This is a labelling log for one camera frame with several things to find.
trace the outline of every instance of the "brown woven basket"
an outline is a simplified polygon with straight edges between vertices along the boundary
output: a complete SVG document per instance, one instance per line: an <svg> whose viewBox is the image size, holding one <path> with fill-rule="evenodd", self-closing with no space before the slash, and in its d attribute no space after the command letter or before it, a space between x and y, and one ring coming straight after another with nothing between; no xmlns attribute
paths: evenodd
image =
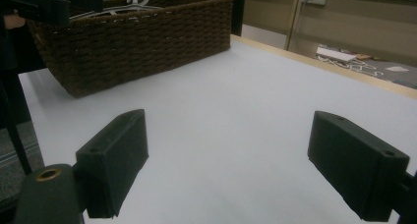
<svg viewBox="0 0 417 224"><path fill-rule="evenodd" d="M126 0L104 1L104 7L121 5ZM148 5L161 9L80 18L68 28L30 23L30 31L46 67L74 97L230 48L232 0L150 0Z"/></svg>

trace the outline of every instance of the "white table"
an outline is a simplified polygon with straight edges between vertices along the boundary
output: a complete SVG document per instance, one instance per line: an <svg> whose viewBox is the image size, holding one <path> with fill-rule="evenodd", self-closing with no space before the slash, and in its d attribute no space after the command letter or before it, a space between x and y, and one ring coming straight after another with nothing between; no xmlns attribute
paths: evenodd
<svg viewBox="0 0 417 224"><path fill-rule="evenodd" d="M46 165L74 164L114 117L146 110L149 160L119 217L87 223L361 223L307 157L315 110L353 121L417 170L415 90L238 37L228 51L81 99L47 70L21 82Z"/></svg>

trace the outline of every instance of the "wall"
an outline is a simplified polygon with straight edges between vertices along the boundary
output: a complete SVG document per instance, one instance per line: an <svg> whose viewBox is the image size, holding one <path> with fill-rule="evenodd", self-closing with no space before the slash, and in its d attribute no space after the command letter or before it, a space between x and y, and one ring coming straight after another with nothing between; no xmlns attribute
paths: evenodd
<svg viewBox="0 0 417 224"><path fill-rule="evenodd" d="M287 33L294 0L246 0L244 24ZM289 50L314 57L320 44L417 67L416 0L327 0L299 5Z"/></svg>
<svg viewBox="0 0 417 224"><path fill-rule="evenodd" d="M246 0L243 23L287 34L294 0Z"/></svg>

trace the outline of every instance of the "basket rim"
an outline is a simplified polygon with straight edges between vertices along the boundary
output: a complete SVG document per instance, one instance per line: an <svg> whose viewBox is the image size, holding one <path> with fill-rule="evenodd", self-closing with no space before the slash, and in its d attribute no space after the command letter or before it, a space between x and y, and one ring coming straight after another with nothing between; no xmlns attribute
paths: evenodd
<svg viewBox="0 0 417 224"><path fill-rule="evenodd" d="M163 7L159 9L154 10L145 10L141 12L130 12L126 14L118 14L117 16L98 16L98 17L89 17L89 18L79 18L76 20L70 21L70 27L75 28L79 26L84 26L86 24L97 24L100 22L114 22L116 20L125 20L129 18L141 18L141 17L150 17L158 14L165 14L169 12L178 12L185 9L192 9L192 8L200 8L205 7L207 5L213 5L216 3L224 3L224 2L230 2L233 0L205 0L205 1L198 1L198 2L192 2L188 4L182 4L182 5L175 5L175 6L169 6L169 7Z"/></svg>

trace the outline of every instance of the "white paper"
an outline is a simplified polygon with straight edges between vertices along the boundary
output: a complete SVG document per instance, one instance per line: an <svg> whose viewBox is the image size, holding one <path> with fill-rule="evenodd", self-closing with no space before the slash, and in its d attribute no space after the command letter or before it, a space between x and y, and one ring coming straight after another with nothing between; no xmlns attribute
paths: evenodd
<svg viewBox="0 0 417 224"><path fill-rule="evenodd" d="M402 68L400 66L393 66L393 67L389 67L387 68L387 70L393 71L393 72L408 72L409 70Z"/></svg>

